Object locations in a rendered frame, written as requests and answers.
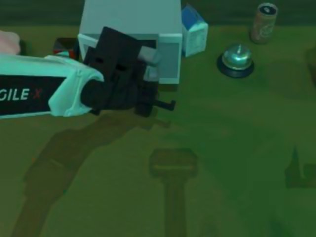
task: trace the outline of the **black bell base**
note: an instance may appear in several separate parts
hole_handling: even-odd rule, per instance
[[[227,67],[223,61],[222,61],[222,56],[219,56],[218,59],[217,59],[217,67],[218,67],[218,70],[230,77],[230,78],[245,78],[247,76],[249,76],[250,74],[252,74],[254,68],[255,68],[255,64],[252,62],[251,65],[244,69],[244,70],[234,70],[234,69],[231,69],[229,67]]]

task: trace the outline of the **blue and white carton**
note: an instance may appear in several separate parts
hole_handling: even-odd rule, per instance
[[[204,52],[206,49],[208,24],[190,5],[181,12],[182,17],[182,53],[185,57]]]

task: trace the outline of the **green tabletop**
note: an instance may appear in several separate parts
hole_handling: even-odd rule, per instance
[[[78,31],[1,29],[34,56]],[[254,55],[246,79],[216,68],[238,42]],[[276,27],[259,46],[246,27],[210,26],[207,51],[183,59],[179,90],[160,95],[177,100],[174,112],[1,120],[0,237],[164,236],[163,184],[149,172],[160,148],[198,157],[185,184],[188,237],[314,237],[316,189],[287,189],[284,172],[294,148],[302,172],[316,163],[315,43],[313,27]]]

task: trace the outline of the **red x mark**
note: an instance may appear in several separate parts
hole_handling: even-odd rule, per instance
[[[33,99],[35,99],[35,98],[40,99],[42,92],[43,92],[43,89],[35,89],[35,94],[33,96]]]

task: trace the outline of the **brown can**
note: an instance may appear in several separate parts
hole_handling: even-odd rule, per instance
[[[266,44],[271,38],[277,19],[278,8],[271,3],[260,4],[250,32],[251,40],[257,44]]]

